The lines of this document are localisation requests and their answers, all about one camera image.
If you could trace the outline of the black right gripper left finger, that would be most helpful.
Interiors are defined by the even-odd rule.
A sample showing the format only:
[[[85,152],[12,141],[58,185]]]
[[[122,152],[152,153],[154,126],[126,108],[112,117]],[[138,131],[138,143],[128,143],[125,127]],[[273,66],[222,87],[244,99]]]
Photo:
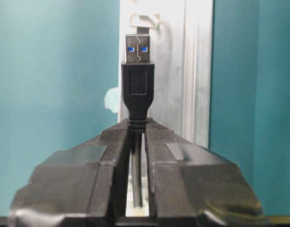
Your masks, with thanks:
[[[11,227],[110,227],[126,213],[130,134],[124,120],[49,156],[13,199]]]

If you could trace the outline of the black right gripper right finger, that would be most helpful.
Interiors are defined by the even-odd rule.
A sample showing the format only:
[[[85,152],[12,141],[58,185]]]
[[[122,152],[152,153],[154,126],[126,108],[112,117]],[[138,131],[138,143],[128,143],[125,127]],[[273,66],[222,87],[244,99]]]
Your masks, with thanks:
[[[268,220],[239,167],[148,119],[150,215],[160,227],[265,227]]]

